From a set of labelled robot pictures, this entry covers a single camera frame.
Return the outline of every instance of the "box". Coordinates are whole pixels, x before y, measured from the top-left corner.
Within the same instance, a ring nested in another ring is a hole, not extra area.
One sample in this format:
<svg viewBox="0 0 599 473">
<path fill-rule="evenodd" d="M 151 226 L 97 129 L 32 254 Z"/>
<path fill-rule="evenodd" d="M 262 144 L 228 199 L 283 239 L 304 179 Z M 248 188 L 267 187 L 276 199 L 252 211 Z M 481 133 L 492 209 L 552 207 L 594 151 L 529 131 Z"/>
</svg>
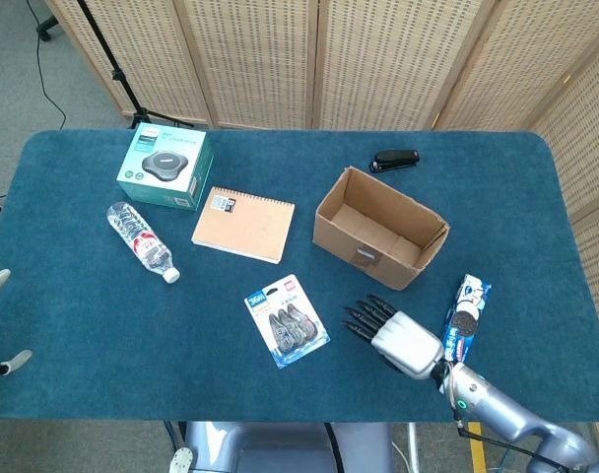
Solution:
<svg viewBox="0 0 599 473">
<path fill-rule="evenodd" d="M 317 207 L 313 242 L 391 289 L 425 270 L 448 235 L 434 211 L 355 168 Z"/>
<path fill-rule="evenodd" d="M 455 295 L 441 328 L 444 357 L 465 362 L 477 332 L 479 317 L 486 306 L 492 285 L 467 274 Z"/>
<path fill-rule="evenodd" d="M 203 131 L 140 123 L 117 181 L 137 202 L 196 210 L 213 158 Z"/>
</svg>

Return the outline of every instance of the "cardboard box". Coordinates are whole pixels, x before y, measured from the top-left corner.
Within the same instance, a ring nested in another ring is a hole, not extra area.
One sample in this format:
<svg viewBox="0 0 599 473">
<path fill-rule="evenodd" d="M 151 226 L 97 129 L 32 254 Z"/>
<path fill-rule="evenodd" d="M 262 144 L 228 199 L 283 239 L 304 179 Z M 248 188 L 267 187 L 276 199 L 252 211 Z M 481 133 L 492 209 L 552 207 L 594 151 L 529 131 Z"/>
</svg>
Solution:
<svg viewBox="0 0 599 473">
<path fill-rule="evenodd" d="M 213 159 L 203 131 L 140 123 L 117 181 L 137 202 L 196 210 Z"/>
<path fill-rule="evenodd" d="M 347 168 L 317 207 L 312 240 L 400 291 L 424 271 L 448 230 L 433 210 Z"/>
</svg>

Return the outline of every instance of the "notebook spiral binding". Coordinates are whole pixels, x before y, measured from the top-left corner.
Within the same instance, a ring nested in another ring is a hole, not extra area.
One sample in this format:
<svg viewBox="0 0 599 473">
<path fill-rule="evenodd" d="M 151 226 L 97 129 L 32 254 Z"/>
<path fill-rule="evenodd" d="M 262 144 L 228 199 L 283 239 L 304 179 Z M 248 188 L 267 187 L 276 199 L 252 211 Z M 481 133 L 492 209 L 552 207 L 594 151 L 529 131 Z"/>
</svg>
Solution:
<svg viewBox="0 0 599 473">
<path fill-rule="evenodd" d="M 292 204 L 291 202 L 286 202 L 284 200 L 270 199 L 269 197 L 260 197 L 259 195 L 247 194 L 246 192 L 240 192 L 239 190 L 227 189 L 226 187 L 214 186 L 214 189 L 221 190 L 223 192 L 227 192 L 227 194 L 236 195 L 236 196 L 240 196 L 240 197 L 247 197 L 249 199 L 254 199 L 254 200 L 264 200 L 266 202 L 274 202 L 276 204 L 282 204 L 282 205 L 295 205 L 295 204 Z"/>
</svg>

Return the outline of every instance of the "gray floor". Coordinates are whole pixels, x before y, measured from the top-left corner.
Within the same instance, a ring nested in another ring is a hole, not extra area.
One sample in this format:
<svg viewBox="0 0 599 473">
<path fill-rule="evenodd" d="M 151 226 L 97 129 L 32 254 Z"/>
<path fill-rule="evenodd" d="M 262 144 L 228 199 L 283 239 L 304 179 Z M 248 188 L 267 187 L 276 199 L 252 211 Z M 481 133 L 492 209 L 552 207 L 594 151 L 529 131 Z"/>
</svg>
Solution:
<svg viewBox="0 0 599 473">
<path fill-rule="evenodd" d="M 49 16 L 41 0 L 32 0 L 41 20 Z M 0 0 L 0 194 L 6 193 L 22 147 L 35 132 L 58 128 L 61 117 L 41 94 L 35 62 L 35 23 L 26 3 Z M 123 128 L 80 54 L 55 27 L 41 45 L 46 89 L 68 115 L 66 128 Z M 587 425 L 573 425 L 589 436 Z M 394 426 L 395 441 L 406 451 L 404 426 Z M 472 471 L 469 441 L 452 424 L 419 425 L 423 472 Z M 503 450 L 486 447 L 488 467 Z M 0 420 L 0 473 L 22 472 L 166 472 L 171 450 L 160 422 Z M 527 463 L 512 454 L 506 466 L 524 471 Z M 398 472 L 404 465 L 396 457 Z"/>
</svg>

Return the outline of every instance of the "yellow tape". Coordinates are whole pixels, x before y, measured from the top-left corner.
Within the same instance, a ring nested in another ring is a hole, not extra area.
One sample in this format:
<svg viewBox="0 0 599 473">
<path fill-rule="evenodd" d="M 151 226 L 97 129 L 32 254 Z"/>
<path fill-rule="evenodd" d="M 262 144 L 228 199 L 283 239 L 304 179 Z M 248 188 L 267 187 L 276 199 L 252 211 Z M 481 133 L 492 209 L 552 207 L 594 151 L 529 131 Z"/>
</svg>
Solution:
<svg viewBox="0 0 599 473">
<path fill-rule="evenodd" d="M 481 435 L 481 424 L 469 422 L 468 430 L 473 434 Z M 473 459 L 473 473 L 486 473 L 486 454 L 484 444 L 478 440 L 470 439 L 470 453 Z"/>
</svg>

